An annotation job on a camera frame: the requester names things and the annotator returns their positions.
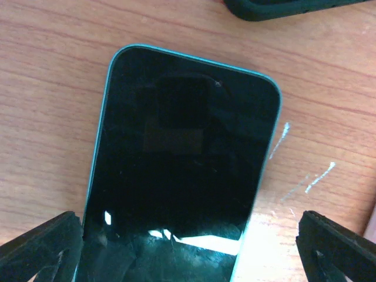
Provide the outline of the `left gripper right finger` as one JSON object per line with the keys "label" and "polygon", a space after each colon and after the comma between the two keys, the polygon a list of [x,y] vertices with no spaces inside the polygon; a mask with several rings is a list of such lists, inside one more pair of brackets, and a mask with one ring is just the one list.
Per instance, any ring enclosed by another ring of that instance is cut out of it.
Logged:
{"label": "left gripper right finger", "polygon": [[308,210],[296,245],[308,281],[375,281],[375,243]]}

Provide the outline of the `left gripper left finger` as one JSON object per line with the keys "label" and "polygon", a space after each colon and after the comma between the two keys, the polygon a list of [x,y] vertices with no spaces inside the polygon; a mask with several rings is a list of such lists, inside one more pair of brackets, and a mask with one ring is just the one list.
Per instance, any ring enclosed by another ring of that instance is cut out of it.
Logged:
{"label": "left gripper left finger", "polygon": [[1,281],[72,281],[82,225],[66,211],[1,246]]}

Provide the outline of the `black phone case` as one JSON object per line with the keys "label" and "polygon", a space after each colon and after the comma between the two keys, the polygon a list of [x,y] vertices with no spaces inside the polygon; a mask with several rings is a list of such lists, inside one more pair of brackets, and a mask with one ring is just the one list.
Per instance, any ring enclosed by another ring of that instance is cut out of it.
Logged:
{"label": "black phone case", "polygon": [[359,0],[287,0],[252,1],[224,0],[227,9],[236,17],[245,21],[258,22],[269,19],[305,14],[340,6],[357,4]]}

